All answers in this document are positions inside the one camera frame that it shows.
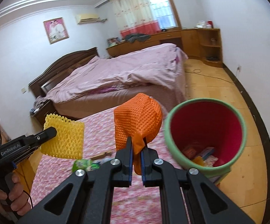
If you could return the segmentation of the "person's left hand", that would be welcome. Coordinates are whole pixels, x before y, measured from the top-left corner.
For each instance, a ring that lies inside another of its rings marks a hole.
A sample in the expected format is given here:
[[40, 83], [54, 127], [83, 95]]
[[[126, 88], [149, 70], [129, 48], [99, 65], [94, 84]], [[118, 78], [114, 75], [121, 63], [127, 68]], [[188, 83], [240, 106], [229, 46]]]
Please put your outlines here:
[[25, 215], [32, 209], [31, 204], [28, 201], [29, 197], [23, 191], [23, 185], [20, 183], [20, 177], [16, 173], [12, 174], [12, 181], [14, 183], [14, 186], [9, 194], [6, 194], [2, 190], [0, 190], [0, 214], [7, 219], [10, 219], [10, 216], [2, 207], [2, 200], [6, 200], [7, 198], [9, 198], [9, 200], [12, 202], [10, 206], [11, 209], [17, 212], [17, 214], [20, 216]]

